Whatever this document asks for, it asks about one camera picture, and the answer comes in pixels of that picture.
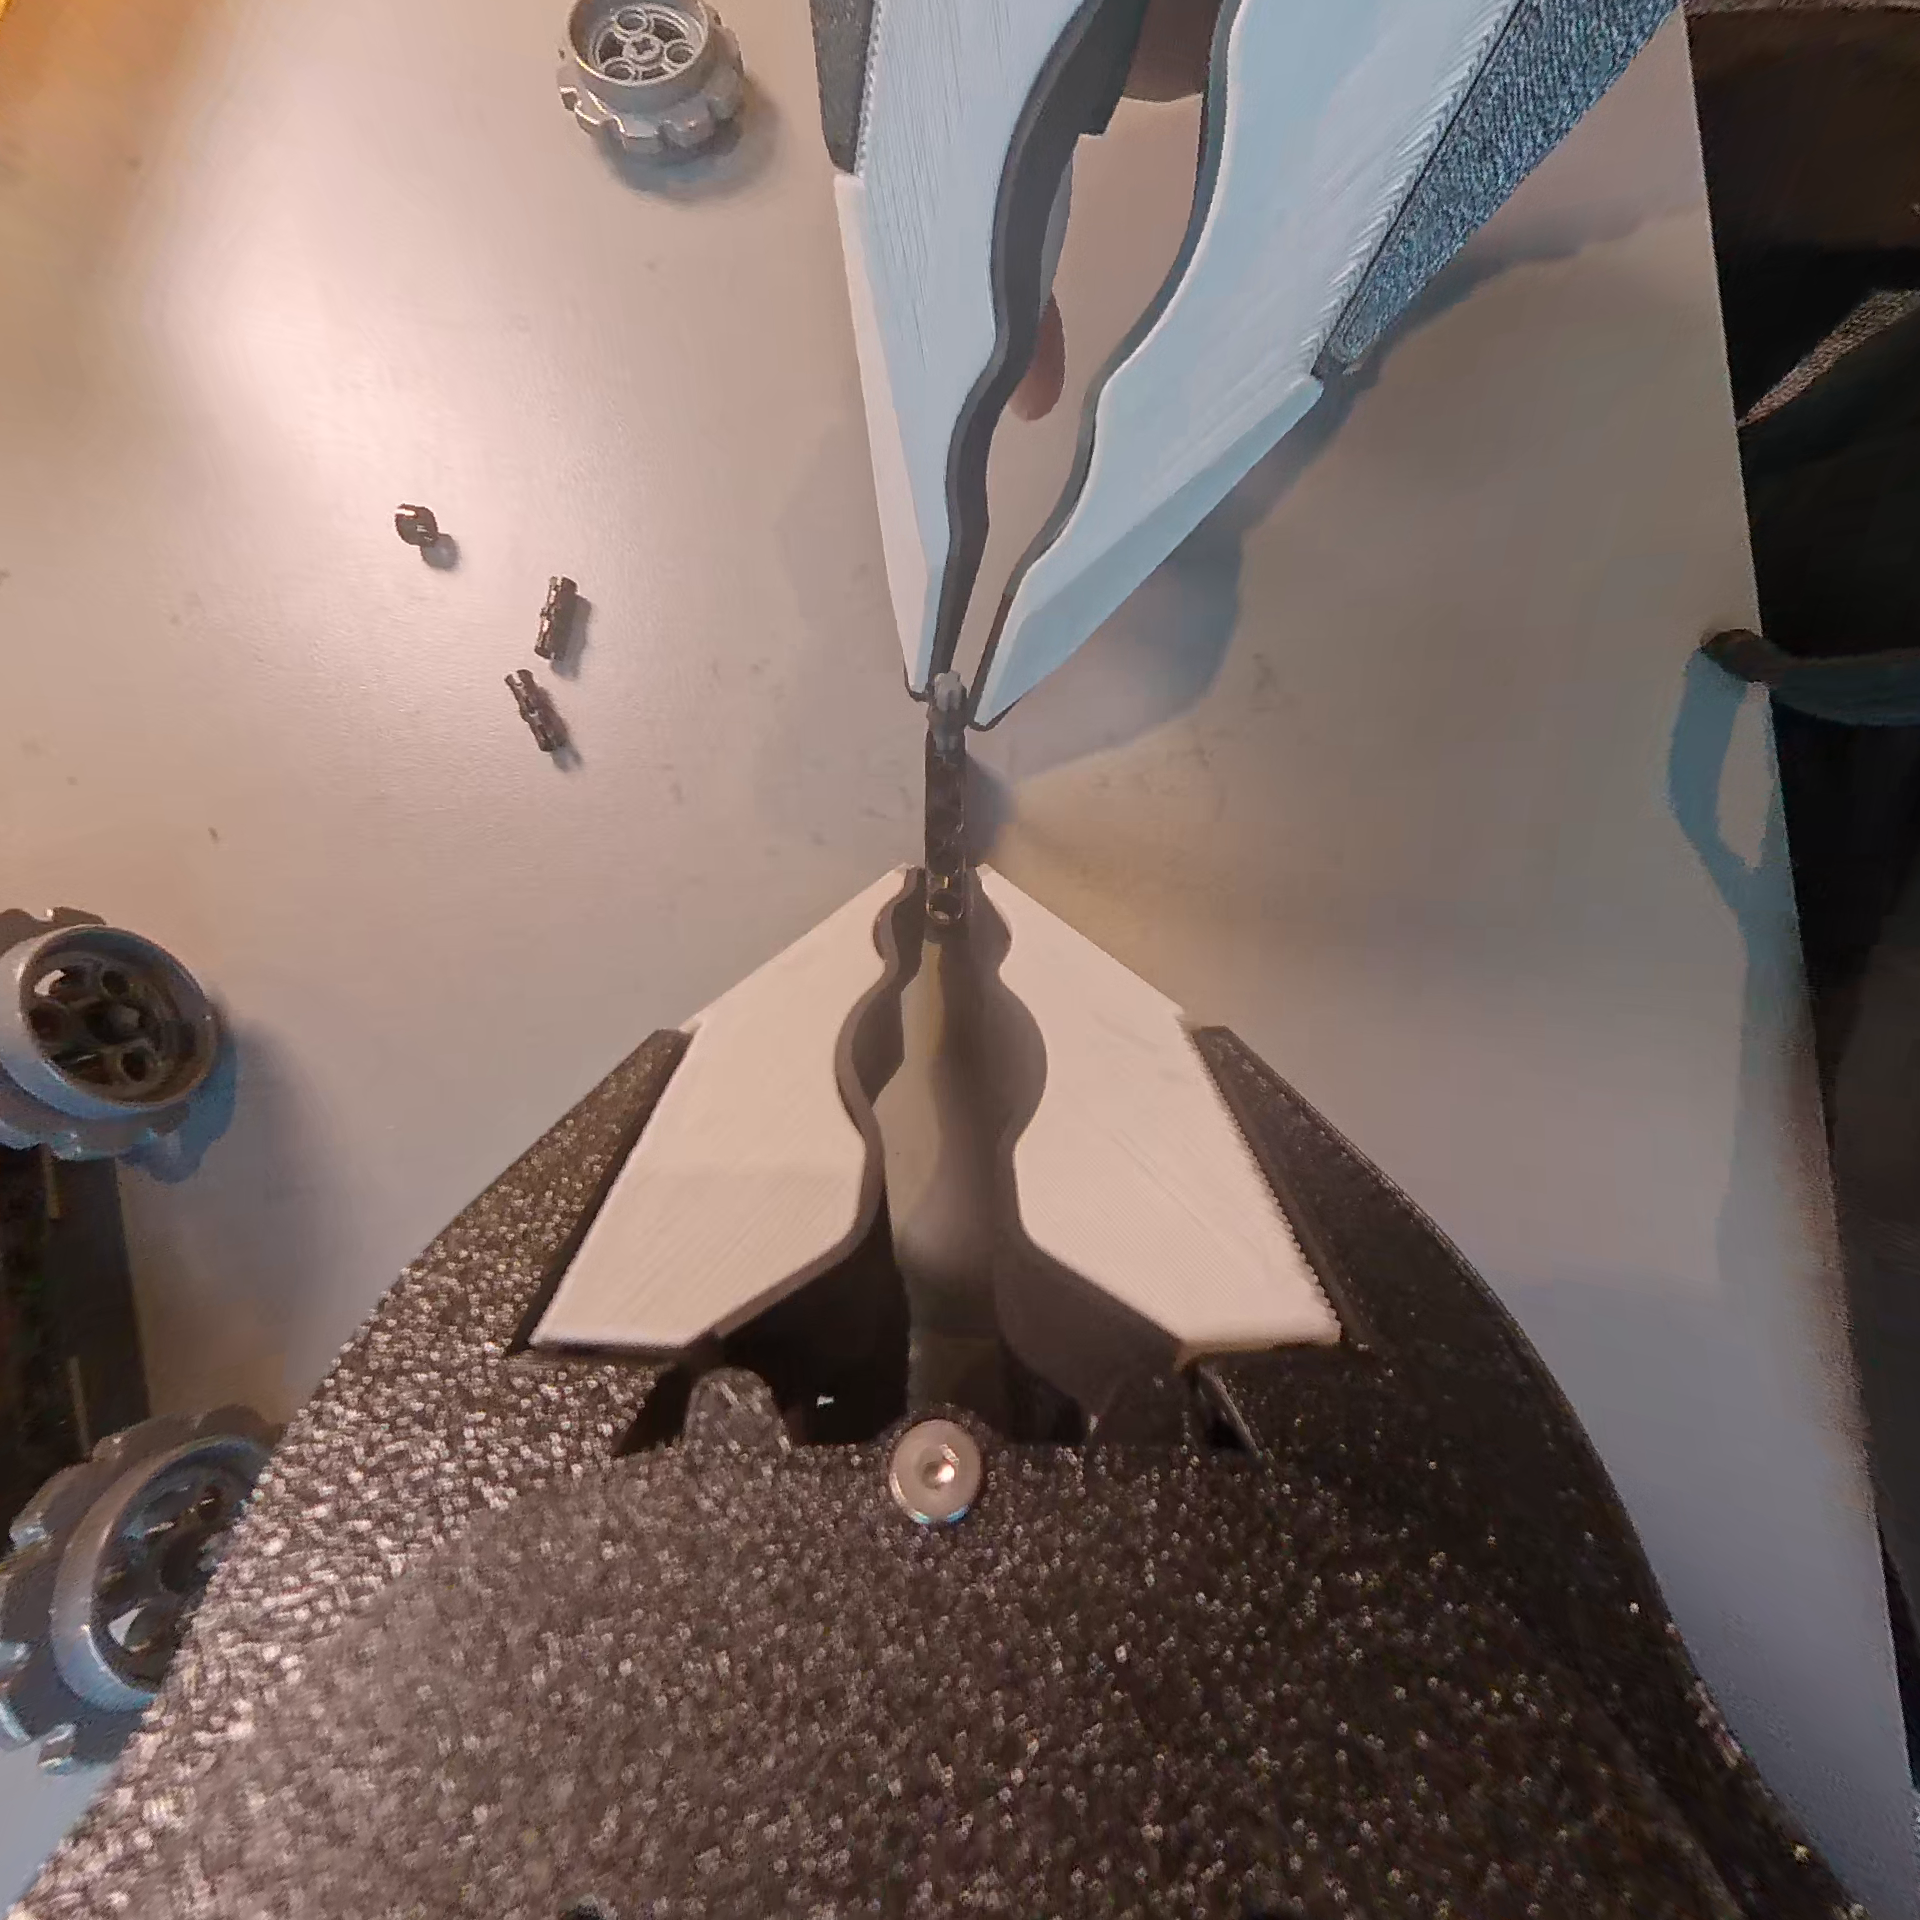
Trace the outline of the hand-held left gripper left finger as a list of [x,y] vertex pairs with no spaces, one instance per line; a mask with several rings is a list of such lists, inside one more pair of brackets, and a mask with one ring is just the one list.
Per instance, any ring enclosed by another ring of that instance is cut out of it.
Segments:
[[552,1354],[765,1381],[804,1443],[905,1413],[907,1299],[877,1092],[902,1059],[923,876],[893,868],[685,1023],[685,1047],[531,1319]]

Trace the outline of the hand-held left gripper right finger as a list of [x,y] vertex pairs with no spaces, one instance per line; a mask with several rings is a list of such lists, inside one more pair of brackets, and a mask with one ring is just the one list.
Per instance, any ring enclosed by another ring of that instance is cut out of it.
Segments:
[[1014,1247],[1008,1346],[1088,1432],[1148,1432],[1196,1363],[1342,1326],[1183,1011],[992,868],[974,876]]

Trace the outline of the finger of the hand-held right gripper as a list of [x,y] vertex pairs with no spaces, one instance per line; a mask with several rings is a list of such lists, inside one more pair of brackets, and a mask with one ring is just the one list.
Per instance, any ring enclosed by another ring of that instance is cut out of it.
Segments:
[[877,2],[837,156],[880,541],[912,698],[951,669],[987,462],[1038,340],[1055,183],[1105,86],[1102,4]]
[[981,664],[996,723],[1313,407],[1313,364],[1512,4],[1225,4],[1183,247],[1088,386]]

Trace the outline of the black short beam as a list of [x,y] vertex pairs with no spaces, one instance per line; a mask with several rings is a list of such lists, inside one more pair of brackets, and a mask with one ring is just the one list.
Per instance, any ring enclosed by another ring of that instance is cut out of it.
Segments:
[[969,910],[969,746],[956,710],[927,708],[923,767],[923,906],[927,928],[945,934]]

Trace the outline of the grey desk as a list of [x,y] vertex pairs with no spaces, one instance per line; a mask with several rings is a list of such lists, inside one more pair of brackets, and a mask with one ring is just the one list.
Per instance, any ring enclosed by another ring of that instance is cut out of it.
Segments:
[[[5,906],[235,1034],[200,1163],[124,1187],[158,1407],[285,1418],[918,848],[808,15],[721,12],[748,120],[663,175],[560,107],[558,4],[5,13]],[[1715,282],[1670,18],[981,742],[989,858],[1477,1264],[1775,1794],[1915,1916],[1768,716],[1692,659],[1753,610]]]

